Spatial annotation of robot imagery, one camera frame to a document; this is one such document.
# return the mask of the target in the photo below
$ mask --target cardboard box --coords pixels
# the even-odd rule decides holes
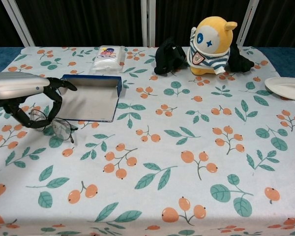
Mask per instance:
[[[66,120],[112,122],[122,84],[120,76],[64,75],[78,90],[59,88],[62,106],[58,117]]]

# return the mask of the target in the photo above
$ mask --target white plate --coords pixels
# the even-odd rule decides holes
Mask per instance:
[[[295,78],[273,77],[265,80],[265,86],[272,92],[295,100]]]

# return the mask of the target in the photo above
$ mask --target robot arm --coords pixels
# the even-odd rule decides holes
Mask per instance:
[[[60,87],[77,90],[70,82],[58,78],[41,78],[23,72],[0,72],[0,107],[25,127],[44,127],[51,123],[61,108],[62,97],[56,92]],[[33,121],[19,108],[19,105],[28,97],[40,93],[48,96],[54,104],[47,119]]]

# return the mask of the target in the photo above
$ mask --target yellow plush toy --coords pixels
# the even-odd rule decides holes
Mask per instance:
[[[207,17],[191,29],[187,61],[195,75],[225,72],[236,22],[218,16]]]

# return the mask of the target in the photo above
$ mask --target black curtain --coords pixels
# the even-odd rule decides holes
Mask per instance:
[[[244,45],[295,47],[295,0],[260,0]]]
[[[36,46],[142,46],[139,0],[16,0]]]
[[[233,40],[237,40],[249,0],[156,0],[156,37],[159,46],[172,36],[180,46],[189,46],[192,27],[209,16],[235,21]]]
[[[0,1],[0,47],[23,47],[8,13]]]

